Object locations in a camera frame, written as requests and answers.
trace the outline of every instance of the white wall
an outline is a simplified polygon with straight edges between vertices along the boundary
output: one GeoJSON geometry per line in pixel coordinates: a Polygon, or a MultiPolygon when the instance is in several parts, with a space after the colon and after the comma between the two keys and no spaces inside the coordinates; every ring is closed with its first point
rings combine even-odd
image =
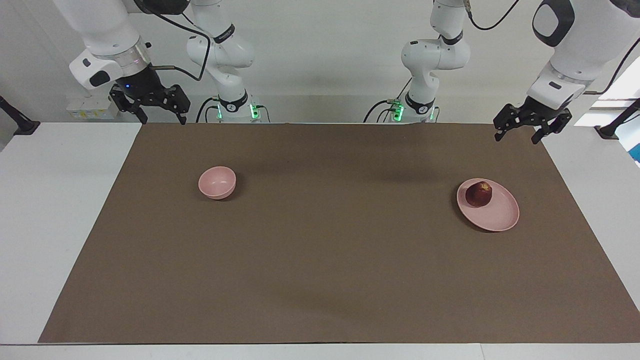
{"type": "MultiPolygon", "coordinates": [[[[476,21],[495,22],[511,2],[474,1],[476,21]]],[[[436,37],[429,0],[229,0],[228,5],[238,33],[256,45],[255,65],[241,71],[246,84],[278,122],[362,121],[374,102],[395,97],[408,79],[400,61],[405,42],[436,37]]],[[[469,65],[438,73],[441,121],[491,122],[505,103],[524,100],[552,54],[531,30],[538,5],[523,1],[495,31],[466,25],[473,50],[469,65]]],[[[0,94],[34,119],[70,120],[67,99],[87,94],[67,69],[83,50],[81,39],[51,0],[3,0],[0,13],[0,94]]],[[[188,33],[150,15],[131,17],[153,43],[156,65],[198,70],[185,52],[188,33]]],[[[595,87],[603,87],[615,65],[595,87]]],[[[190,96],[190,120],[201,99],[216,93],[208,78],[195,83],[177,72],[161,77],[165,85],[180,83],[190,96]]],[[[107,91],[103,86],[95,93],[107,91]]],[[[594,100],[577,101],[572,110],[580,115],[594,100]]],[[[149,113],[152,120],[174,121],[165,111],[149,113]]]]}

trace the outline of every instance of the red apple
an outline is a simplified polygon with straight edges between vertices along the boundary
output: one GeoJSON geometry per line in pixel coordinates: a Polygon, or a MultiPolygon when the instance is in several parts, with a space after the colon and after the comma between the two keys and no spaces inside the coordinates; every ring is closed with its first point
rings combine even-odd
{"type": "Polygon", "coordinates": [[[491,201],[493,197],[493,189],[491,185],[486,181],[481,181],[472,185],[469,189],[467,189],[467,193],[465,194],[465,198],[467,202],[471,206],[475,206],[477,208],[481,208],[486,206],[491,201]]]}

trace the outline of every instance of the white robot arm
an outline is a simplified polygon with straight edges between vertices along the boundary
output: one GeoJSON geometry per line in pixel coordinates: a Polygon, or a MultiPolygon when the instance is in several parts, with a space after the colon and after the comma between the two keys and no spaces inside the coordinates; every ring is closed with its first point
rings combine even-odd
{"type": "Polygon", "coordinates": [[[82,36],[86,50],[70,65],[87,89],[110,81],[110,96],[120,111],[135,114],[145,124],[140,106],[158,106],[176,114],[180,123],[191,103],[179,85],[165,88],[147,54],[147,46],[129,20],[121,0],[53,0],[69,25],[82,36]]]}
{"type": "Polygon", "coordinates": [[[520,126],[541,126],[538,143],[560,133],[572,116],[566,107],[602,73],[640,29],[638,0],[544,0],[533,18],[533,30],[555,52],[527,92],[524,104],[507,104],[493,120],[500,141],[520,126]]]}
{"type": "Polygon", "coordinates": [[[463,0],[435,0],[431,12],[431,27],[440,34],[434,40],[416,40],[405,45],[404,66],[412,75],[412,84],[401,95],[396,109],[397,122],[429,122],[440,80],[434,70],[454,70],[464,67],[471,50],[463,38],[467,18],[463,0]]]}
{"type": "MultiPolygon", "coordinates": [[[[213,77],[220,101],[219,117],[223,121],[252,122],[258,114],[254,99],[244,87],[242,78],[235,69],[251,66],[255,59],[251,44],[239,37],[232,24],[223,0],[192,0],[194,23],[214,43],[206,64],[213,77]]],[[[187,52],[191,60],[202,66],[207,51],[207,42],[191,37],[187,52]]]]}

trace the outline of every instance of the pink bowl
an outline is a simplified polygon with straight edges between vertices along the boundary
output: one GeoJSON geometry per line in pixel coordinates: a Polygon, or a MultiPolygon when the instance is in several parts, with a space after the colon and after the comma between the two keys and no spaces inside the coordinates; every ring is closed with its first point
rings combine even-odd
{"type": "Polygon", "coordinates": [[[520,219],[520,207],[509,190],[499,183],[487,179],[471,179],[460,185],[458,188],[458,206],[469,221],[489,231],[507,231],[516,226],[520,219]],[[486,181],[491,185],[493,197],[487,206],[476,208],[467,202],[465,195],[467,194],[467,189],[481,181],[486,181]]]}
{"type": "Polygon", "coordinates": [[[200,176],[198,188],[210,199],[226,199],[236,189],[236,173],[228,167],[210,168],[200,176]]]}

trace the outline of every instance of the white table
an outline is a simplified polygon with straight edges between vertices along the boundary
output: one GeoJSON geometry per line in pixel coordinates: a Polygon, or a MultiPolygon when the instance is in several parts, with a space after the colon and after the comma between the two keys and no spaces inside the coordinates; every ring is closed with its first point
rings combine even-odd
{"type": "MultiPolygon", "coordinates": [[[[0,359],[633,359],[622,345],[34,345],[139,124],[45,123],[0,152],[0,359]]],[[[586,127],[545,145],[640,305],[640,168],[586,127]]]]}

